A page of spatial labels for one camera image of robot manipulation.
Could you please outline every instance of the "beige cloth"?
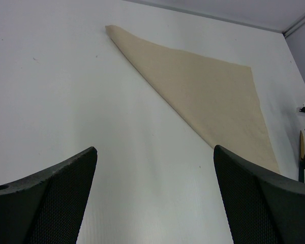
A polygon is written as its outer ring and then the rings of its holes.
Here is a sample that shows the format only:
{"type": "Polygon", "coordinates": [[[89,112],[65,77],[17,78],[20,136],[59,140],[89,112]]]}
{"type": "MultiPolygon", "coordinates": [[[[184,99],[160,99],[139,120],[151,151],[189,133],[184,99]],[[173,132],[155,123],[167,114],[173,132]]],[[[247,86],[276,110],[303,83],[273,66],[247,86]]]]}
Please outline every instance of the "beige cloth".
{"type": "Polygon", "coordinates": [[[149,84],[212,148],[279,173],[250,67],[170,49],[109,25],[106,32],[149,84]]]}

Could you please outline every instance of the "folded fabric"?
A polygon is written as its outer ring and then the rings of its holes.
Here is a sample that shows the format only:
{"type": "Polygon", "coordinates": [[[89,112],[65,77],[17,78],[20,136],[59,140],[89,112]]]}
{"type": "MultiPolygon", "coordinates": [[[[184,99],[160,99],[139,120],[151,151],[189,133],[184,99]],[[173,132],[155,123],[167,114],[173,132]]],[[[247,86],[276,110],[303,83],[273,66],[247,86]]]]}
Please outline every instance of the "folded fabric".
{"type": "Polygon", "coordinates": [[[212,148],[279,173],[250,67],[163,47],[109,25],[124,56],[212,148]]]}

